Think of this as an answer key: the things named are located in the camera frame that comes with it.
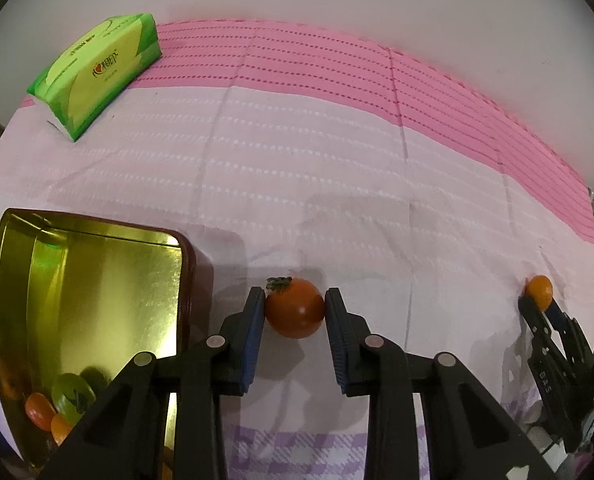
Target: yellow-orange cherry tomato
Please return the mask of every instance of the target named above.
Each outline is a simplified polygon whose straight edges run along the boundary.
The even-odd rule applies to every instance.
[[[61,446],[64,439],[71,433],[72,426],[59,413],[53,416],[51,421],[51,433],[53,433],[53,440],[57,446]]]
[[[545,276],[535,276],[526,285],[526,294],[533,298],[539,310],[544,312],[552,303],[552,282]]]
[[[30,394],[24,403],[24,410],[28,418],[40,430],[51,431],[51,420],[55,416],[55,409],[51,401],[42,394]]]
[[[301,339],[317,332],[325,308],[316,286],[301,278],[269,278],[266,289],[264,314],[278,333]]]

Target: tomato stem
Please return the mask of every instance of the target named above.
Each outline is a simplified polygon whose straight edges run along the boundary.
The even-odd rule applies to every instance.
[[[268,278],[266,280],[266,290],[270,290],[271,292],[282,292],[286,290],[292,281],[292,277],[290,276],[280,276],[279,278]]]

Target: green tomato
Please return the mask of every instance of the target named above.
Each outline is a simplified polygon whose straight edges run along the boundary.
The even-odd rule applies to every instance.
[[[88,383],[75,374],[58,376],[51,389],[51,398],[57,411],[70,424],[76,424],[96,399]]]

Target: green tissue package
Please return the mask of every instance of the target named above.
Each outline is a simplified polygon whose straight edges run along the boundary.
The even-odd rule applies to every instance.
[[[51,124],[76,140],[159,56],[151,14],[114,16],[69,46],[35,79],[28,93]]]

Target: open gold tin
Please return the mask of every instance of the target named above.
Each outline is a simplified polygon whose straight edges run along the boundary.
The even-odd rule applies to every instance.
[[[195,252],[178,232],[50,211],[0,222],[0,399],[22,457],[41,467],[52,436],[24,413],[32,392],[82,374],[93,389],[140,351],[188,344]],[[173,442],[171,396],[166,443]]]

